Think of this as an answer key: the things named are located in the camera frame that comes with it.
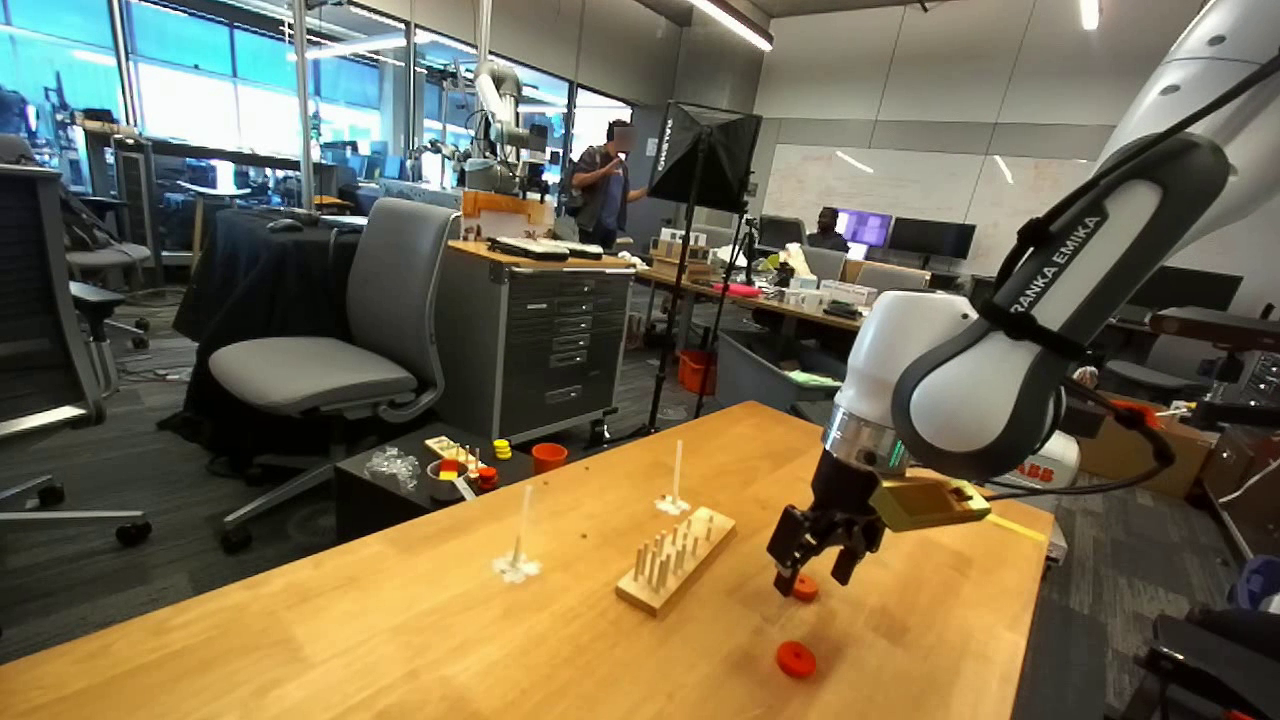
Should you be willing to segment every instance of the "wooden tabletop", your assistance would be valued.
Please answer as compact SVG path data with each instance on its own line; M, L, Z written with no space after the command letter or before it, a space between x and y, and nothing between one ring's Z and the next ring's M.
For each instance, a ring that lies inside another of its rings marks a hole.
M638 280L646 283L660 283L660 286L676 286L676 280L667 272L639 272ZM708 300L720 300L717 286L708 283L681 283L683 291L691 296L708 296ZM723 296L730 302L741 302L741 306L759 306L759 311L775 311L775 316L793 316L801 325L825 325L825 328L843 328L843 330L857 330L866 328L859 316L828 316L828 311L813 311L813 306L801 306L801 302L781 302L781 300L766 300L766 296Z
M482 256L488 263L505 263L505 269L520 269L520 272L638 272L638 263L622 258L622 256L570 256L570 258L533 258L533 256L514 256L514 253L498 253L484 238L447 238L453 253L464 256Z
M648 615L617 595L683 494L735 520ZM1047 517L889 535L850 586L774 592L769 530L808 504L820 427L759 404L537 476L533 584L500 584L520 487L433 512L52 652L0 665L0 716L1012 716ZM789 678L775 643L820 672Z

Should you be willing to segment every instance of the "chair wheel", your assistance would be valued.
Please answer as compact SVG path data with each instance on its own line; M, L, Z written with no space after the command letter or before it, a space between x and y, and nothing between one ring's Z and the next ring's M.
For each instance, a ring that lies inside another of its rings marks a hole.
M69 500L69 493L60 482L44 482L44 487L37 487L33 508L60 508L65 500Z
M139 520L139 525L119 525L117 528L117 544L119 547L136 547L136 544L145 544L152 535L152 525L148 520Z
M252 535L245 528L222 528L216 540L223 544L228 555L239 555L252 547Z

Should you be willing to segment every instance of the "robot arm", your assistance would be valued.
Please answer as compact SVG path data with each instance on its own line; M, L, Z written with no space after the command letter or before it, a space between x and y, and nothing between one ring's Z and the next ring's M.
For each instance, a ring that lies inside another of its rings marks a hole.
M1036 454L1063 378L1130 291L1277 195L1277 128L1280 4L1213 0L1118 124L1097 177L1020 233L990 306L880 296L850 353L813 504L785 508L769 544L775 586L793 592L832 544L843 584L880 547L872 493L909 460L993 481Z

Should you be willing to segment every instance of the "person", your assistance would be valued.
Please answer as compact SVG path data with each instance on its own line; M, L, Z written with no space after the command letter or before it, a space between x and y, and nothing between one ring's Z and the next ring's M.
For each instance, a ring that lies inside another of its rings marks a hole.
M577 224L586 242L606 253L629 226L629 204L639 195L629 183L634 124L611 120L606 145L594 145L574 170L574 192L579 192Z
M808 246L850 253L850 237L838 233L838 206L818 212L818 233L805 237Z

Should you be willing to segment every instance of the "wooden stand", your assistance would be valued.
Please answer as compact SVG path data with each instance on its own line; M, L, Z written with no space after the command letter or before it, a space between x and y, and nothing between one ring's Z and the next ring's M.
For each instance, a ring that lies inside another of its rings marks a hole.
M638 547L638 563L617 581L617 592L658 615L730 535L732 517L696 508L671 530Z

